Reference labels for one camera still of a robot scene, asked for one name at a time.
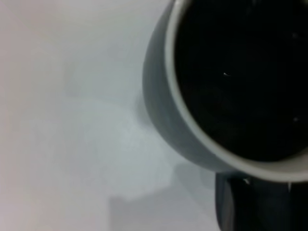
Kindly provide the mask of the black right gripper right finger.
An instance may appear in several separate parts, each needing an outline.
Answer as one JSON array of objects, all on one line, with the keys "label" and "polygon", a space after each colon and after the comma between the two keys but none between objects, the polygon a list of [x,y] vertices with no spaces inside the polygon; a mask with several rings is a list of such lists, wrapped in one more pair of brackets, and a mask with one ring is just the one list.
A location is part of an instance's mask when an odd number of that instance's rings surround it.
[{"label": "black right gripper right finger", "polygon": [[308,231],[308,183],[294,183],[290,189],[290,231]]}]

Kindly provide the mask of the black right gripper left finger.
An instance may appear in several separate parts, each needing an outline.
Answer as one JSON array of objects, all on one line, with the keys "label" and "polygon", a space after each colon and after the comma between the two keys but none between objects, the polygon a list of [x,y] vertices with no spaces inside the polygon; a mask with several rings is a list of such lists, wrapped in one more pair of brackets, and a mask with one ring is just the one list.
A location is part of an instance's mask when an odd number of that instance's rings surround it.
[{"label": "black right gripper left finger", "polygon": [[250,185],[240,173],[217,173],[216,217],[222,231],[247,231],[250,224]]}]

